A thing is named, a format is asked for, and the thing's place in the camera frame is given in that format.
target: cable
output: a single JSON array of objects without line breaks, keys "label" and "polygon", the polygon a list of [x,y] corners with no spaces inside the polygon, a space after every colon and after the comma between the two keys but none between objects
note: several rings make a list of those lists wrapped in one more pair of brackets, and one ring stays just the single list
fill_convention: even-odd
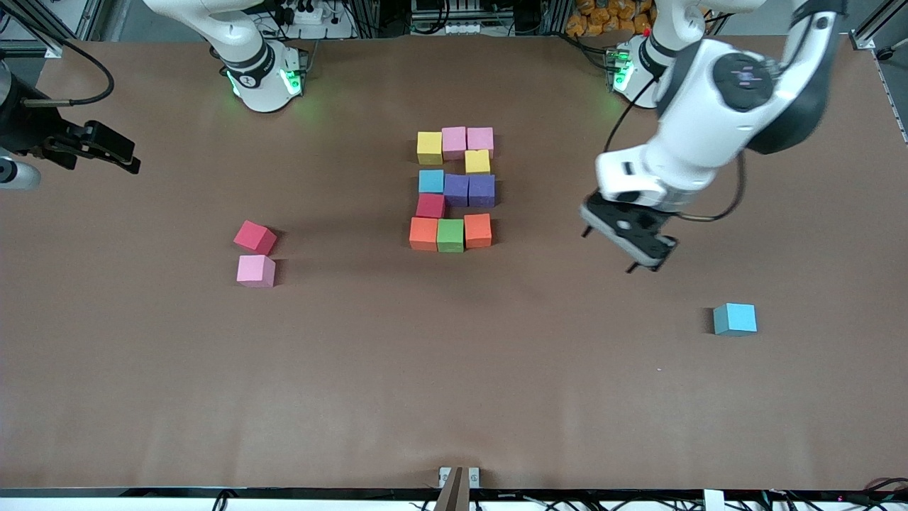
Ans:
[{"label": "cable", "polygon": [[410,31],[416,32],[417,34],[422,35],[432,35],[436,34],[439,30],[445,27],[448,24],[448,19],[451,15],[451,3],[450,0],[445,0],[444,5],[439,7],[439,20],[435,22],[434,25],[429,30],[419,30],[413,26],[413,15],[410,15]]},{"label": "cable", "polygon": [[591,54],[599,54],[599,55],[606,54],[605,48],[594,48],[593,46],[584,45],[580,41],[578,41],[576,39],[572,39],[569,35],[563,34],[561,32],[546,32],[545,34],[541,34],[541,35],[543,35],[543,36],[555,35],[555,36],[559,37],[562,41],[568,43],[569,45],[572,45],[577,49],[585,49]]},{"label": "cable", "polygon": [[368,28],[371,28],[372,30],[375,30],[376,34],[379,32],[379,28],[377,26],[369,25],[366,22],[361,22],[360,19],[357,18],[355,14],[353,14],[353,11],[350,10],[350,6],[347,5],[347,2],[345,0],[341,0],[341,3],[343,4],[344,10],[347,11],[347,19],[350,20],[350,26],[356,25],[356,31],[359,39],[365,39],[365,37],[363,37],[362,35],[370,33],[369,30],[363,30],[362,27],[364,25]]},{"label": "cable", "polygon": [[785,492],[786,492],[788,495],[793,496],[794,498],[796,498],[796,499],[798,499],[798,500],[804,502],[805,504],[807,504],[808,506],[810,506],[814,511],[824,511],[823,509],[820,508],[820,506],[814,504],[813,502],[807,500],[806,498],[801,498],[800,496],[798,496],[798,495],[797,495],[795,492],[793,492],[793,491],[785,491]]},{"label": "cable", "polygon": [[319,42],[320,39],[315,40],[315,46],[312,47],[312,51],[309,52],[309,58],[306,59],[306,73],[312,69],[312,64],[315,62],[315,54],[319,51]]},{"label": "cable", "polygon": [[715,18],[709,18],[709,19],[703,20],[703,22],[704,23],[713,23],[714,21],[722,21],[724,19],[732,17],[733,15],[735,15],[735,13],[729,13],[727,15],[716,16]]},{"label": "cable", "polygon": [[224,511],[224,509],[227,509],[228,497],[238,498],[239,496],[236,495],[236,492],[231,490],[230,488],[224,488],[223,490],[218,492],[218,496],[214,498],[214,506],[212,506],[212,511]]},{"label": "cable", "polygon": [[895,483],[908,483],[908,477],[890,477],[889,479],[886,479],[882,483],[878,483],[876,485],[865,488],[864,493],[875,492],[876,490],[879,490],[880,488],[885,488],[889,485],[894,485]]},{"label": "cable", "polygon": [[101,61],[99,61],[98,59],[89,55],[82,48],[74,45],[73,43],[70,43],[68,40],[61,39],[54,35],[47,34],[44,30],[35,26],[35,24],[31,23],[30,21],[25,20],[18,13],[14,14],[12,12],[9,12],[9,13],[6,13],[6,15],[14,16],[15,20],[18,21],[20,25],[30,28],[31,30],[34,30],[35,32],[40,32],[41,34],[44,34],[47,37],[50,37],[51,39],[53,39],[55,42],[59,43],[60,45],[66,46],[67,48],[69,48],[69,49],[73,50],[74,52],[76,52],[77,54],[81,55],[82,57],[85,58],[85,60],[87,60],[88,62],[91,62],[102,73],[104,73],[104,77],[107,79],[107,87],[105,87],[104,90],[100,94],[96,94],[91,97],[86,97],[84,99],[24,99],[24,100],[22,100],[22,106],[26,106],[29,108],[57,108],[59,106],[90,105],[92,103],[97,103],[97,102],[101,101],[102,99],[105,99],[107,96],[109,96],[113,92],[114,76],[111,75],[111,72],[106,67],[104,67],[104,64],[101,64]]},{"label": "cable", "polygon": [[13,18],[10,17],[9,15],[7,15],[6,13],[2,13],[2,12],[0,12],[0,18],[5,18],[3,27],[0,27],[0,34],[2,34],[3,32],[6,31],[6,28],[9,26],[10,20]]},{"label": "cable", "polygon": [[612,126],[612,132],[608,134],[608,139],[606,140],[606,146],[602,150],[603,153],[607,153],[608,148],[612,146],[612,139],[615,138],[615,133],[618,132],[618,128],[621,126],[621,123],[624,122],[625,117],[627,117],[627,113],[630,112],[630,109],[633,108],[634,105],[637,104],[637,100],[640,99],[640,97],[643,96],[643,93],[645,93],[646,90],[655,82],[656,82],[655,78],[650,80],[649,83],[646,84],[645,87],[640,89],[640,92],[638,92],[637,95],[634,96],[634,99],[632,99],[631,102],[627,104],[627,108],[625,108],[625,111],[621,113],[621,115],[618,117],[618,120],[615,122],[615,125]]},{"label": "cable", "polygon": [[737,156],[737,169],[738,169],[738,184],[735,189],[735,196],[732,197],[731,204],[723,211],[722,213],[715,216],[700,216],[700,215],[689,215],[684,212],[674,213],[673,216],[677,216],[682,220],[687,220],[689,222],[715,222],[716,220],[721,220],[726,216],[732,214],[733,211],[741,204],[741,201],[744,199],[744,191],[747,185],[747,169],[744,162],[744,151],[742,150],[738,153]]}]

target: green cube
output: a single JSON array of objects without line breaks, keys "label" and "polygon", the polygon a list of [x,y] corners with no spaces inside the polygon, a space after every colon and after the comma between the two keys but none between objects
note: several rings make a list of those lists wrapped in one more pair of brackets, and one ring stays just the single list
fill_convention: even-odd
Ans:
[{"label": "green cube", "polygon": [[463,220],[439,220],[439,252],[463,252]]}]

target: blue cube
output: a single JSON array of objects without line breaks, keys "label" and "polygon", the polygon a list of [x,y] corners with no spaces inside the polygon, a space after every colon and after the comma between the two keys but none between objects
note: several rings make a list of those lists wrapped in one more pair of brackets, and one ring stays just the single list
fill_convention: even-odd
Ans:
[{"label": "blue cube", "polygon": [[460,174],[445,174],[445,204],[451,207],[467,207],[469,177]]},{"label": "blue cube", "polygon": [[756,333],[756,308],[749,304],[725,304],[713,309],[718,336],[743,337]]},{"label": "blue cube", "polygon": [[420,170],[419,171],[419,192],[421,194],[443,194],[443,193],[445,193],[445,171],[443,171],[443,170]]}]

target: black cable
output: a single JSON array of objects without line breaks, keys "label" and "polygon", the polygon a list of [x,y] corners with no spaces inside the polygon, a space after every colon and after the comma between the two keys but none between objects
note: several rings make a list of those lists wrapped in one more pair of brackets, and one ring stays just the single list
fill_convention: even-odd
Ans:
[{"label": "black cable", "polygon": [[13,18],[10,17],[9,15],[7,15],[6,13],[0,13],[0,17],[6,18],[6,20],[4,20],[3,27],[0,28],[0,34],[2,34],[3,32],[6,31],[6,28],[9,26],[10,20]]},{"label": "black cable", "polygon": [[593,46],[584,45],[584,44],[581,43],[580,41],[571,38],[570,35],[564,34],[564,33],[562,33],[562,32],[546,32],[545,34],[541,34],[541,35],[543,35],[543,36],[551,36],[551,35],[557,36],[558,38],[560,38],[562,41],[568,43],[569,45],[572,45],[572,46],[574,46],[575,48],[577,48],[577,49],[579,49],[579,50],[587,50],[587,51],[588,51],[589,53],[591,53],[591,54],[605,55],[606,52],[607,52],[605,48],[594,48]]},{"label": "black cable", "polygon": [[732,17],[733,15],[735,15],[735,13],[729,13],[727,15],[716,16],[715,18],[709,18],[709,19],[704,20],[704,23],[713,23],[714,21],[722,21],[724,19]]},{"label": "black cable", "polygon": [[55,42],[75,51],[77,54],[81,55],[88,62],[91,62],[95,67],[97,67],[99,70],[101,70],[101,72],[104,73],[104,77],[107,78],[107,87],[105,87],[104,90],[100,94],[96,94],[91,97],[86,97],[84,99],[24,99],[22,101],[23,106],[27,106],[30,108],[57,108],[58,106],[90,105],[92,103],[97,103],[97,102],[101,101],[102,99],[105,99],[107,96],[109,96],[113,92],[114,76],[111,75],[111,72],[106,67],[104,67],[104,64],[101,64],[101,61],[99,61],[98,59],[89,55],[82,48],[74,45],[73,43],[70,43],[68,40],[58,38],[54,35],[47,34],[44,30],[35,26],[35,24],[31,23],[28,20],[25,20],[18,13],[8,12],[8,13],[6,13],[6,15],[8,15],[8,16],[11,15],[11,16],[15,17],[15,20],[18,21],[19,24],[21,24],[22,26],[28,27],[36,32],[40,32],[41,34],[44,34],[47,37],[50,37],[51,39],[53,39]]},{"label": "black cable", "polygon": [[[340,3],[343,4],[343,9],[344,9],[344,11],[347,11],[347,17],[350,19],[350,25],[354,25],[354,24],[355,24],[355,25],[356,25],[356,30],[357,30],[357,32],[359,33],[360,39],[365,39],[365,37],[363,37],[362,35],[363,35],[363,34],[368,34],[369,31],[368,31],[368,30],[363,30],[363,29],[362,29],[362,26],[363,26],[364,22],[361,22],[360,19],[359,19],[358,17],[356,17],[356,15],[353,14],[353,11],[350,10],[350,6],[347,5],[347,2],[342,1],[342,2],[340,2]],[[368,23],[365,23],[365,25],[366,25],[368,28],[375,28],[375,27],[373,27],[372,25],[369,25]]]},{"label": "black cable", "polygon": [[602,150],[603,153],[607,153],[608,148],[612,146],[612,139],[615,138],[615,133],[618,132],[618,128],[621,126],[621,123],[624,122],[625,117],[627,117],[627,113],[630,112],[630,109],[633,108],[634,105],[637,104],[637,100],[640,99],[643,96],[643,93],[645,93],[646,90],[655,82],[656,82],[655,78],[650,80],[649,83],[646,84],[646,86],[644,86],[642,89],[640,89],[640,92],[638,92],[637,95],[634,96],[634,99],[632,99],[631,102],[627,104],[627,108],[625,108],[625,111],[621,113],[621,116],[618,117],[618,120],[615,122],[615,125],[612,126],[612,132],[608,134],[608,139],[606,140],[606,146]]},{"label": "black cable", "polygon": [[820,508],[820,506],[814,504],[813,502],[807,500],[806,498],[801,498],[800,496],[798,496],[798,495],[797,495],[795,492],[793,492],[793,491],[786,491],[786,493],[787,493],[788,495],[791,495],[791,496],[793,496],[794,498],[796,498],[796,499],[798,499],[798,500],[804,502],[805,504],[807,504],[808,506],[810,506],[814,511],[824,511],[822,508]]},{"label": "black cable", "polygon": [[[276,11],[277,9],[280,9],[280,8],[281,8],[281,4],[278,4],[277,2],[275,2],[274,10]],[[281,25],[281,23],[278,21],[278,18],[274,15],[273,11],[271,9],[266,9],[266,10],[268,11],[268,14],[271,16],[271,20],[274,21],[274,24],[277,25],[278,30],[281,32],[281,37],[276,38],[276,39],[282,43],[290,41],[290,38],[287,36],[287,33],[284,32],[283,25]]]},{"label": "black cable", "polygon": [[882,483],[878,483],[876,485],[865,488],[864,493],[875,492],[880,488],[885,488],[889,485],[894,485],[895,483],[908,483],[908,477],[890,477]]},{"label": "black cable", "polygon": [[450,0],[445,0],[444,5],[439,6],[439,19],[436,21],[429,30],[419,30],[413,26],[413,16],[410,15],[410,30],[416,32],[417,34],[422,35],[432,35],[437,33],[439,30],[445,27],[448,24],[448,19],[451,15],[451,3]]},{"label": "black cable", "polygon": [[738,184],[735,189],[735,196],[732,197],[731,204],[718,215],[713,216],[701,216],[701,215],[689,215],[684,212],[674,213],[673,216],[676,216],[682,220],[687,220],[688,222],[715,222],[716,220],[722,220],[726,216],[729,216],[734,212],[737,207],[741,204],[741,201],[744,199],[744,191],[747,186],[747,169],[745,167],[744,161],[744,151],[738,153],[737,156],[737,174],[738,174]]},{"label": "black cable", "polygon": [[224,511],[227,509],[227,499],[229,497],[237,498],[236,492],[230,488],[225,488],[218,492],[218,496],[214,498],[214,506],[212,506],[212,511]]}]

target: green led light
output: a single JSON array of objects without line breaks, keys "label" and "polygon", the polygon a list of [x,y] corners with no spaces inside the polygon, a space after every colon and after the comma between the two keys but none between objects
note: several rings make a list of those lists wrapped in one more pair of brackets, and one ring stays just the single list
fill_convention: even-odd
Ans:
[{"label": "green led light", "polygon": [[621,71],[615,73],[615,90],[624,92],[632,74],[634,74],[634,65],[628,62]]},{"label": "green led light", "polygon": [[299,78],[297,78],[296,72],[288,72],[282,69],[281,78],[283,79],[284,84],[287,86],[287,92],[289,92],[291,95],[297,95],[300,93],[302,89],[300,88],[300,80]]},{"label": "green led light", "polygon": [[230,76],[230,73],[227,74],[227,79],[230,80],[230,85],[233,87],[233,95],[240,97],[240,91],[236,88],[236,82],[233,81],[233,76]]}]

